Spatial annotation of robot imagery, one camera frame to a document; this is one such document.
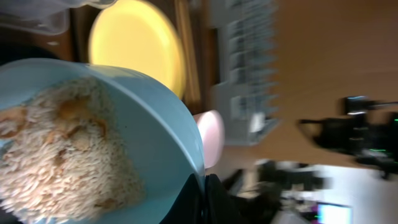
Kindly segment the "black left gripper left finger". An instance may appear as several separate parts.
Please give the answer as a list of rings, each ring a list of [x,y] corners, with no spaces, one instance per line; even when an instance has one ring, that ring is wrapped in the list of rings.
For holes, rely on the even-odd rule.
[[[194,174],[191,174],[160,224],[203,223],[203,198]]]

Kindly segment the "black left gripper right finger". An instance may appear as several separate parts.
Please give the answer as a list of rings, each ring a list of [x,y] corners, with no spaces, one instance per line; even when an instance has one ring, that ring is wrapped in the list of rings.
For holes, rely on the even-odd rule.
[[[215,174],[205,179],[206,223],[243,224],[244,218]]]

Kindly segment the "light blue bowl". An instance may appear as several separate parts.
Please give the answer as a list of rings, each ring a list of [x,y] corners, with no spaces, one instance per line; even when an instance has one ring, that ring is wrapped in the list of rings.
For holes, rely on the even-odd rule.
[[[134,70],[48,58],[30,58],[1,67],[1,107],[28,100],[64,80],[94,77],[113,100],[127,154],[143,179],[146,198],[108,213],[100,223],[160,223],[185,182],[205,175],[203,145],[193,116],[163,84]]]

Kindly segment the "leftover rice pile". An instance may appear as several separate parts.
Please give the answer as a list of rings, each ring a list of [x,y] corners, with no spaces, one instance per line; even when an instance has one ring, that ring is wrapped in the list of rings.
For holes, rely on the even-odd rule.
[[[60,82],[1,112],[1,208],[23,223],[95,219],[146,192],[105,86]]]

